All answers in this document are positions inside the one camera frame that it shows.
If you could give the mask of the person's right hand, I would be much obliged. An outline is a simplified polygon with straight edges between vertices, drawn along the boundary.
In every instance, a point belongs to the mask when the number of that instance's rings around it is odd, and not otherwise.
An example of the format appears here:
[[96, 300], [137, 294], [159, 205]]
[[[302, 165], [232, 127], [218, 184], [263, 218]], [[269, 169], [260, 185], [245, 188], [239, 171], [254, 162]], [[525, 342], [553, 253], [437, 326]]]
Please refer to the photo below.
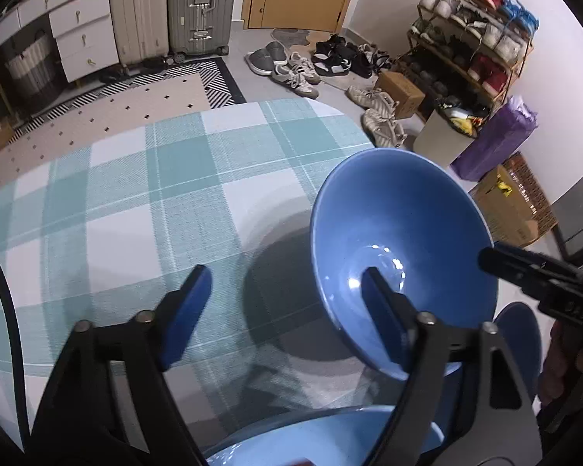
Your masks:
[[571, 367], [583, 374], [583, 334], [570, 325], [555, 321], [545, 363], [538, 378], [538, 399], [542, 407], [564, 393], [564, 377]]

